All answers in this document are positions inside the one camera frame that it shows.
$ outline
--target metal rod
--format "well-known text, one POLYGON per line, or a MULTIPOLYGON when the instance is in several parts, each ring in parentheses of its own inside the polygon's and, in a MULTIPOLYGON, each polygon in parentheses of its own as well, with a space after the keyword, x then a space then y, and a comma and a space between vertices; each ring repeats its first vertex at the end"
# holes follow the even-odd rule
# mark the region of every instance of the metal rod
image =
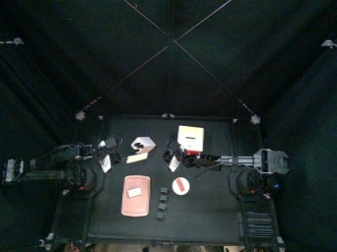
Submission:
POLYGON ((228 0, 177 39, 180 41, 229 3, 232 0, 228 0))
MULTIPOLYGON (((130 76, 138 72, 146 65, 148 63, 169 48, 169 46, 164 47, 131 72, 130 74, 113 86, 106 88, 105 90, 105 94, 107 92, 110 92, 113 89, 115 89, 129 78, 130 76)), ((103 96, 98 96, 90 103, 89 105, 85 106, 85 108, 79 111, 83 112, 86 109, 89 109, 101 99, 103 98, 103 96)))
POLYGON ((188 55, 193 58, 193 60, 197 62, 197 64, 206 70, 206 72, 210 74, 210 76, 214 78, 214 80, 225 87, 228 93, 238 100, 241 105, 246 108, 246 110, 250 112, 252 115, 255 115, 255 111, 250 109, 250 107, 246 105, 246 103, 234 95, 234 93, 229 90, 225 83, 216 77, 216 75, 212 73, 212 71, 206 68, 206 66, 198 61, 198 59, 194 57, 194 55, 188 51, 188 49, 182 46, 181 43, 178 43, 177 40, 173 40, 176 44, 181 47, 181 49, 188 53, 188 55))
POLYGON ((169 37, 169 33, 156 25, 156 23, 145 16, 145 14, 134 7, 127 0, 125 2, 131 6, 131 8, 138 12, 138 14, 162 31, 162 33, 169 37))

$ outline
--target white label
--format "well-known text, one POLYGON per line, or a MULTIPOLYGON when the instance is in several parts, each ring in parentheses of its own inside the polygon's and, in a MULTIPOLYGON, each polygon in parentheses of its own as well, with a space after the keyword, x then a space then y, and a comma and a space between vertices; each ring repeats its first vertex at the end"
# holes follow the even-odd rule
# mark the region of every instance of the white label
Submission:
POLYGON ((180 165, 181 165, 181 162, 178 161, 178 159, 174 156, 173 159, 172 159, 172 162, 170 162, 170 166, 169 166, 170 170, 173 172, 176 172, 180 165))
POLYGON ((109 170, 111 169, 111 156, 110 155, 106 155, 106 157, 102 159, 101 166, 103 168, 103 171, 109 172, 109 170))

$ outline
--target black curtain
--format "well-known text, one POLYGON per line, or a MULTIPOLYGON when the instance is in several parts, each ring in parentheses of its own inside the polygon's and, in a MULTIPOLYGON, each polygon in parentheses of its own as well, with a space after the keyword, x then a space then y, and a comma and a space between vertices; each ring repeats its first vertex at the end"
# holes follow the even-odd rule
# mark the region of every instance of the black curtain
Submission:
MULTIPOLYGON (((6 32, 6 37, 15 35, 6 32)), ((2 164, 10 158, 37 158, 71 142, 75 115, 23 47, 14 44, 0 45, 0 108, 2 164)), ((2 251, 38 250, 39 239, 50 232, 57 199, 58 186, 53 182, 2 187, 2 251)))
POLYGON ((337 247, 337 50, 327 48, 265 118, 265 144, 291 156, 277 200, 281 232, 292 248, 337 247))

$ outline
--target black table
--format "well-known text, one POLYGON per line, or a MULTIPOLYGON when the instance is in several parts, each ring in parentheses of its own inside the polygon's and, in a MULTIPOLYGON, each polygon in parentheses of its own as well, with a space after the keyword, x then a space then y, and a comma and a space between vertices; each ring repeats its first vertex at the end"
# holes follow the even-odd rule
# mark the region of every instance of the black table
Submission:
MULTIPOLYGON (((102 122, 85 122, 77 138, 90 141, 102 122)), ((164 153, 168 140, 178 137, 180 125, 205 128, 205 154, 216 156, 252 156, 261 149, 259 125, 249 120, 204 118, 131 118, 106 117, 105 135, 123 139, 121 154, 131 155, 130 144, 137 137, 150 137, 157 144, 148 160, 135 163, 125 161, 114 165, 106 174, 105 190, 90 200, 74 200, 62 196, 62 206, 57 218, 57 241, 148 243, 172 242, 176 244, 242 244, 240 234, 240 203, 229 190, 230 167, 221 171, 204 168, 180 167, 176 172, 168 168, 164 153), (129 175, 149 176, 152 181, 150 211, 146 217, 131 218, 122 215, 122 195, 125 178, 129 175), (186 177, 192 189, 185 196, 172 190, 177 177, 186 177), (170 189, 165 219, 157 219, 161 187, 170 189)))

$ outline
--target small white object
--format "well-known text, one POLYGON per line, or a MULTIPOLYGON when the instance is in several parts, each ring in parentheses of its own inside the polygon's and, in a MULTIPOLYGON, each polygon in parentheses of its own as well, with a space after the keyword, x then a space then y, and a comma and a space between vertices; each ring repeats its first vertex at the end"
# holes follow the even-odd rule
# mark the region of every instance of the small white object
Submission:
POLYGON ((129 156, 127 159, 126 159, 126 163, 146 160, 148 156, 149 156, 149 153, 129 156))
POLYGON ((173 159, 172 159, 170 165, 169 165, 170 170, 173 172, 176 172, 180 165, 181 165, 181 162, 178 161, 178 159, 174 156, 173 159))
POLYGON ((253 124, 261 123, 261 117, 259 117, 256 114, 250 117, 250 121, 253 124))
POLYGON ((185 177, 178 177, 173 182, 173 190, 178 195, 186 195, 190 191, 190 182, 185 177))
POLYGON ((180 126, 178 143, 182 149, 202 152, 205 147, 205 128, 180 126))
POLYGON ((65 189, 65 190, 62 191, 62 195, 63 195, 63 196, 66 196, 69 193, 70 193, 70 190, 67 190, 67 189, 65 189))
POLYGON ((106 155, 106 157, 101 160, 101 166, 105 172, 109 172, 111 169, 111 156, 106 155))
POLYGON ((153 140, 149 137, 139 137, 131 143, 131 148, 137 154, 149 153, 156 147, 153 140))
POLYGON ((77 114, 75 114, 75 117, 78 120, 83 120, 86 118, 86 113, 83 111, 79 111, 77 114))
POLYGON ((135 197, 135 196, 139 196, 141 194, 142 194, 142 189, 141 189, 141 187, 137 187, 137 188, 130 189, 130 190, 127 191, 127 196, 129 196, 130 198, 133 198, 133 197, 135 197))
POLYGON ((106 141, 101 141, 99 147, 106 147, 106 141))

